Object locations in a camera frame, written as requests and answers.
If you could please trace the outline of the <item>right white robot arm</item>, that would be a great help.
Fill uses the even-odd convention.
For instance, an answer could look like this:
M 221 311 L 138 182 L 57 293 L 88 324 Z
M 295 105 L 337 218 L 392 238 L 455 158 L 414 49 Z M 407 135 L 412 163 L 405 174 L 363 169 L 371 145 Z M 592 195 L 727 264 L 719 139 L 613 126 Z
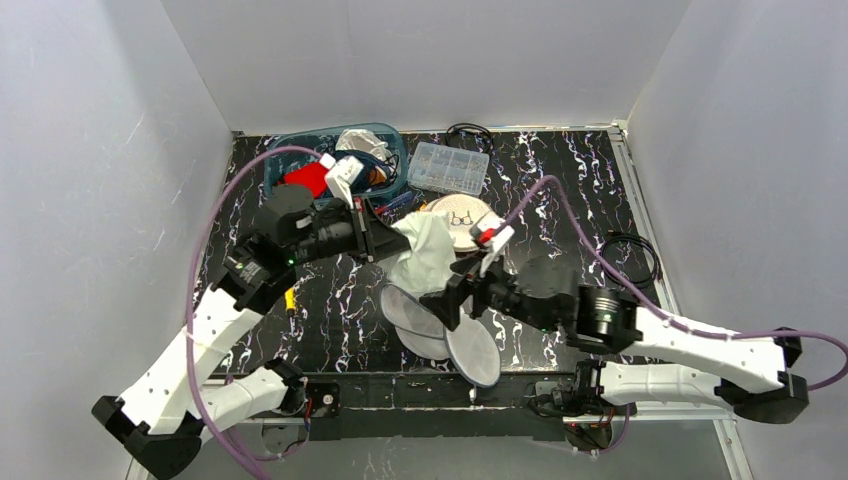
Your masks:
M 502 261 L 486 265 L 468 257 L 455 262 L 440 291 L 420 303 L 449 330 L 465 318 L 495 310 L 540 331 L 557 331 L 569 347 L 592 354 L 578 362 L 573 380 L 543 394 L 537 408 L 567 416 L 638 402 L 712 405 L 765 424 L 789 424 L 809 404 L 806 380 L 789 369 L 802 352 L 786 331 L 738 340 L 734 332 L 683 320 L 665 325 L 623 292 L 581 285 L 567 265 L 546 258 L 527 261 L 518 273 Z

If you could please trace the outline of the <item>orange black bra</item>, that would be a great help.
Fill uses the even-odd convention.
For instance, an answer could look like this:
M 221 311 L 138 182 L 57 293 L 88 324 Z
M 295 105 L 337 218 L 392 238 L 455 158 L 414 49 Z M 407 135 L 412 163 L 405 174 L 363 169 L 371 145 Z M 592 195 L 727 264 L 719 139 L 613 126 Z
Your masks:
M 371 186 L 382 185 L 386 182 L 387 175 L 384 170 L 378 166 L 372 167 L 368 172 L 368 182 Z

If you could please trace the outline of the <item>teal plastic bin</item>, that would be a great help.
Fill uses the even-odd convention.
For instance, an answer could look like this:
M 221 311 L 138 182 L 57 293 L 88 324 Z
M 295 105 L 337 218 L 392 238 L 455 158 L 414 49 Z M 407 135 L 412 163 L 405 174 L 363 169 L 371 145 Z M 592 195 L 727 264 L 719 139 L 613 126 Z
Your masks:
M 406 145 L 402 135 L 392 126 L 384 123 L 359 123 L 314 129 L 303 132 L 271 136 L 265 140 L 268 150 L 286 145 L 308 148 L 318 153 L 329 153 L 343 158 L 348 154 L 345 150 L 336 150 L 335 145 L 339 135 L 348 128 L 363 128 L 371 130 L 378 138 L 388 143 L 392 155 L 384 163 L 383 169 L 389 176 L 389 184 L 383 189 L 375 189 L 364 194 L 353 194 L 368 198 L 373 205 L 385 203 L 396 197 L 406 184 L 409 171 L 409 161 Z

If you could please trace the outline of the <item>dark blue lace bra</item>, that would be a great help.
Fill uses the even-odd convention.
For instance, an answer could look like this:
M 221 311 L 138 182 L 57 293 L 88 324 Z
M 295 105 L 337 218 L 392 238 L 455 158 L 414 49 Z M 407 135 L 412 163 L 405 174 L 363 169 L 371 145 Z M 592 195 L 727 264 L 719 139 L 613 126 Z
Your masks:
M 351 191 L 354 194 L 364 194 L 371 192 L 375 189 L 383 189 L 389 184 L 389 176 L 385 171 L 384 172 L 387 175 L 387 180 L 384 184 L 371 186 L 368 182 L 368 172 L 372 167 L 378 166 L 383 169 L 384 163 L 381 160 L 375 158 L 374 156 L 368 153 L 360 151 L 348 151 L 348 154 L 362 164 L 361 172 L 357 175 L 356 179 L 351 184 Z

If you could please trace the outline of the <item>red bra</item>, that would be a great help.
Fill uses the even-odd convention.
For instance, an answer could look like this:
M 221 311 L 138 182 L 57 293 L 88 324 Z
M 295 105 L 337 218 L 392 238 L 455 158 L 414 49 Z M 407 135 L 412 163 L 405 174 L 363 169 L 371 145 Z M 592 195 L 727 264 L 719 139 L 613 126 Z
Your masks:
M 321 198 L 328 190 L 325 180 L 329 169 L 320 163 L 309 163 L 296 170 L 283 174 L 277 185 L 295 184 L 306 187 L 314 199 Z

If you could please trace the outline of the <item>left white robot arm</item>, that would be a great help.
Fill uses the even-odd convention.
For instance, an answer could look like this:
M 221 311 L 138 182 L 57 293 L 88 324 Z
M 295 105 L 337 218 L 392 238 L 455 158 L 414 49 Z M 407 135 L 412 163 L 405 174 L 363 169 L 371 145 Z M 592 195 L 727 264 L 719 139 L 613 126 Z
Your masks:
M 157 479 L 177 476 L 205 442 L 257 414 L 307 419 L 316 403 L 307 377 L 281 358 L 209 394 L 200 388 L 297 283 L 300 265 L 340 254 L 376 262 L 409 248 L 365 198 L 341 196 L 316 207 L 307 188 L 277 187 L 207 290 L 189 299 L 185 326 L 132 386 L 100 398 L 93 416 Z

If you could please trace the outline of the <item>pale cream bra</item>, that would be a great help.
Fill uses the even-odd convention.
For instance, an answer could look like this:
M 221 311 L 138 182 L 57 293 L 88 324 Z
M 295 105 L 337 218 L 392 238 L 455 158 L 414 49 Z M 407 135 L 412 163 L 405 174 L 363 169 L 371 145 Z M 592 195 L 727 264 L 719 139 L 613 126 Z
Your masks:
M 377 263 L 387 279 L 416 296 L 443 290 L 456 261 L 447 214 L 413 212 L 391 227 L 405 236 L 410 249 Z

